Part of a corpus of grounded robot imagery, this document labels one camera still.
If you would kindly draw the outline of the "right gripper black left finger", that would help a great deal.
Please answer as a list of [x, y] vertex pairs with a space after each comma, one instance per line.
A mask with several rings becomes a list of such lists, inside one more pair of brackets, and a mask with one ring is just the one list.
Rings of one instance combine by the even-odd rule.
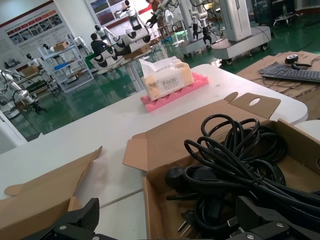
[[100, 201], [91, 198], [80, 209], [65, 211], [65, 207], [52, 207], [23, 220], [9, 222], [0, 227], [2, 240], [110, 240], [96, 233], [100, 220]]

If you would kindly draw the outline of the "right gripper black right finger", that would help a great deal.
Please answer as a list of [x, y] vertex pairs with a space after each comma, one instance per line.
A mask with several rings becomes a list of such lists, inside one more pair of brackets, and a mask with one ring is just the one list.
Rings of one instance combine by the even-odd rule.
[[236, 200], [239, 232], [230, 240], [318, 240], [320, 234], [293, 224], [274, 209], [256, 206], [245, 196]]

